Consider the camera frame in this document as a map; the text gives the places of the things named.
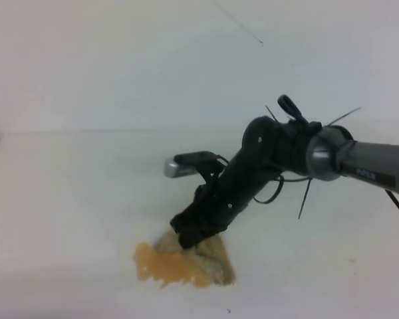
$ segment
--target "food stain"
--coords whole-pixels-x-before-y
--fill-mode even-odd
[[[139,280],[162,280],[161,288],[172,282],[190,283],[198,288],[205,288],[211,284],[200,269],[184,258],[182,252],[159,253],[148,243],[139,243],[133,261],[136,263]]]

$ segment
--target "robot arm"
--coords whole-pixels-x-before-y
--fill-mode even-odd
[[[241,149],[226,166],[211,152],[180,154],[166,162],[168,177],[200,173],[205,179],[193,203],[170,222],[184,249],[225,231],[270,181],[279,182],[268,202],[274,200],[284,171],[323,181],[349,176],[399,193],[399,146],[355,141],[341,126],[307,122],[287,96],[278,103],[294,120],[284,124],[267,116],[253,120]]]

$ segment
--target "orange sauce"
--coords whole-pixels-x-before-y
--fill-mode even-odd
[[[190,283],[195,287],[208,287],[211,282],[198,268],[191,265],[182,253],[159,253],[148,243],[139,243],[133,255],[138,279],[162,280],[161,288],[172,282]]]

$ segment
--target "white wall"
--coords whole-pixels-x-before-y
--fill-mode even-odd
[[[0,131],[399,119],[399,0],[0,0]]]

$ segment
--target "white table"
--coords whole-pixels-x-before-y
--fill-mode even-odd
[[[399,123],[346,127],[361,140],[399,143]],[[4,137],[0,318],[399,318],[399,212],[383,190],[347,178],[312,182],[300,221],[305,183],[238,216],[224,233],[232,287],[138,282],[136,244],[157,239],[202,182],[166,179],[165,158],[230,157],[242,132]]]

